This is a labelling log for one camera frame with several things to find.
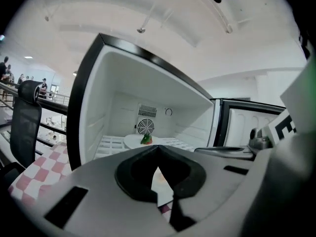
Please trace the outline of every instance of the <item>red and white checkered cloth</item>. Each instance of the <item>red and white checkered cloth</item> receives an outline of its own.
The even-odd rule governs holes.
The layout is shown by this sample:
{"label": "red and white checkered cloth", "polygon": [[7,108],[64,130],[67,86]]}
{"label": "red and white checkered cloth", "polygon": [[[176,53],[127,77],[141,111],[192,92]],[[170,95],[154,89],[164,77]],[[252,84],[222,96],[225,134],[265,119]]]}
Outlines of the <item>red and white checkered cloth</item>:
{"label": "red and white checkered cloth", "polygon": [[57,143],[35,160],[9,187],[12,197],[32,205],[53,184],[71,173],[67,143]]}

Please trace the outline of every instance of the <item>fan grille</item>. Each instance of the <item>fan grille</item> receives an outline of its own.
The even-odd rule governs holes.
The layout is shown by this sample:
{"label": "fan grille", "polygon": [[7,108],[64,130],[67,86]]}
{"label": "fan grille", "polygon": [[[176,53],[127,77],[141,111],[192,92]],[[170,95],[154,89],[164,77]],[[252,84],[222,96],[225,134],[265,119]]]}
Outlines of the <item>fan grille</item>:
{"label": "fan grille", "polygon": [[154,122],[150,119],[142,119],[137,126],[137,131],[139,134],[151,134],[154,131]]}

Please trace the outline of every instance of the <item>metal railing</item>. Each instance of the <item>metal railing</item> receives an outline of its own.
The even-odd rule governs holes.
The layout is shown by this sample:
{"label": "metal railing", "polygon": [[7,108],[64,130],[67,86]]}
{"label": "metal railing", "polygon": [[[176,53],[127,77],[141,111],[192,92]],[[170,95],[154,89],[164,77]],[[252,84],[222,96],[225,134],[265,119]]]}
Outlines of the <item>metal railing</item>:
{"label": "metal railing", "polygon": [[[4,107],[8,107],[10,110],[13,110],[14,111],[14,99],[15,97],[18,96],[18,90],[16,88],[18,88],[18,84],[15,84],[15,83],[10,83],[10,82],[6,82],[6,81],[0,81],[0,89],[4,90],[6,93],[7,93],[7,97],[13,97],[13,100],[10,100],[10,101],[4,101],[2,100],[2,95],[4,95],[4,92],[2,92],[1,96],[0,96],[0,102],[2,104],[4,104]],[[68,107],[66,105],[63,105],[63,104],[59,104],[58,100],[56,101],[56,96],[52,96],[52,99],[43,99],[43,98],[38,98],[38,103],[41,105],[42,108],[44,109],[47,109],[47,110],[50,110],[50,111],[53,111],[53,112],[56,112],[56,113],[59,113],[59,114],[62,114],[62,115],[67,115],[67,111],[68,111]],[[68,105],[68,102],[69,102],[69,97],[68,97],[68,100],[66,101],[66,97],[67,96],[63,96],[64,97],[63,103],[67,103]],[[41,122],[39,124],[40,126],[46,128],[46,129],[49,129],[51,131],[54,131],[54,132],[57,132],[57,133],[60,133],[60,134],[63,134],[63,135],[66,135],[66,131],[63,130],[63,129],[60,129],[60,128],[57,128],[57,127],[54,127],[54,126],[51,126],[51,125],[48,125],[48,124],[45,124],[43,122]],[[54,144],[46,141],[46,140],[43,140],[39,137],[37,137],[37,141],[46,145],[46,146],[49,146],[49,147],[52,147],[54,146]],[[42,155],[41,152],[39,151],[36,151],[35,152],[36,154],[39,154],[39,155]]]}

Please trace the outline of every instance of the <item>person wearing cap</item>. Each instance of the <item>person wearing cap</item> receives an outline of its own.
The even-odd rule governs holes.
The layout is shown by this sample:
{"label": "person wearing cap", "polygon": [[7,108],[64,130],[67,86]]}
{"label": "person wearing cap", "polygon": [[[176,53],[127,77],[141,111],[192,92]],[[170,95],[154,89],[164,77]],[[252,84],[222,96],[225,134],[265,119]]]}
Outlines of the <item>person wearing cap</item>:
{"label": "person wearing cap", "polygon": [[46,84],[46,78],[44,78],[43,84],[40,87],[39,97],[46,99],[46,91],[47,91],[47,84]]}

